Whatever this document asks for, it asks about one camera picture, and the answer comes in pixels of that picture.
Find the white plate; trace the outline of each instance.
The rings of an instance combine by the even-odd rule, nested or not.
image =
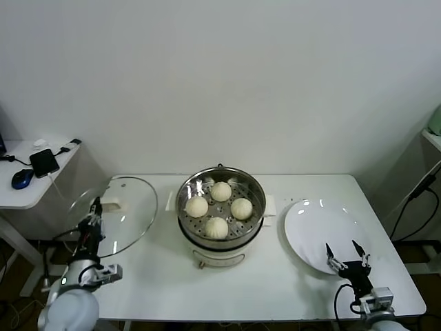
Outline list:
[[[352,240],[367,254],[371,245],[367,235],[349,211],[325,199],[295,203],[285,217],[285,234],[294,252],[311,267],[335,274],[327,264],[326,243],[341,262],[360,259]]]

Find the white wall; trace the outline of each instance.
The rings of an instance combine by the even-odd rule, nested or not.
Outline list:
[[[373,195],[441,103],[440,11],[438,0],[0,1],[0,102],[14,124],[2,130],[81,138],[110,174],[222,162],[352,173]]]

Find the floor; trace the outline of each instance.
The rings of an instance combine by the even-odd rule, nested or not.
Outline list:
[[[427,260],[424,252],[416,246],[400,246],[397,251],[406,262],[424,262]],[[0,241],[0,253],[3,253],[7,259],[12,254],[12,249],[3,241]],[[64,263],[67,254],[63,248],[59,248],[52,258],[54,263]],[[4,264],[0,254],[0,267]],[[18,257],[12,264],[10,271],[5,275],[0,283],[0,330],[22,330],[35,331],[37,329],[37,319],[41,307],[34,301],[39,300],[45,303],[46,294],[41,293],[41,282],[34,291],[33,298],[18,299],[21,286],[25,283],[27,276],[32,271],[32,266],[23,258]],[[413,280],[417,285],[421,295],[423,296],[427,312],[431,314],[441,315],[441,277],[438,275],[421,275],[413,276]],[[14,319],[15,313],[8,303],[13,303],[17,311],[27,307],[20,315],[20,319]],[[421,327],[418,329],[417,318],[406,318],[399,320],[405,323],[406,327],[412,331],[438,331],[441,330],[441,320],[433,317],[424,317],[421,319]],[[353,321],[344,322],[349,331],[354,330]],[[114,322],[119,325],[120,330],[123,324]],[[313,323],[242,323],[238,324],[219,324],[219,323],[149,323],[149,322],[133,322],[131,331],[330,331],[332,330],[330,322],[313,322]]]

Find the smartphone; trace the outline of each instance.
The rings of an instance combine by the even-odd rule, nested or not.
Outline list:
[[[32,154],[29,157],[29,160],[30,164],[34,168],[36,178],[41,178],[47,174],[50,174],[51,172],[60,170],[60,166],[58,165],[54,154],[49,148]]]

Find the table leg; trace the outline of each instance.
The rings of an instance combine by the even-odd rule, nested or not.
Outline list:
[[[119,329],[105,319],[99,319],[95,325],[96,331],[119,331]]]
[[[43,265],[41,254],[36,250],[15,228],[5,219],[0,217],[0,237],[12,248],[28,260],[32,265]]]
[[[48,261],[50,260],[54,252],[55,252],[55,248],[48,249],[46,253]],[[49,267],[49,275],[51,276],[61,276],[64,273],[64,270],[66,269],[65,265],[49,265],[48,267]],[[30,297],[43,275],[44,275],[43,264],[35,267],[34,270],[30,273],[25,285],[21,289],[20,297]]]
[[[427,263],[406,263],[409,274],[439,274],[441,276],[441,253],[437,254],[433,246],[424,245],[423,250],[430,258]]]
[[[8,262],[6,263],[6,265],[4,267],[2,267],[1,271],[0,271],[0,279],[3,279],[5,276],[5,273],[7,273],[9,271],[9,269],[11,268],[11,265],[14,263],[14,261],[17,259],[17,257],[19,257],[19,253],[15,250],[11,256],[8,259]]]

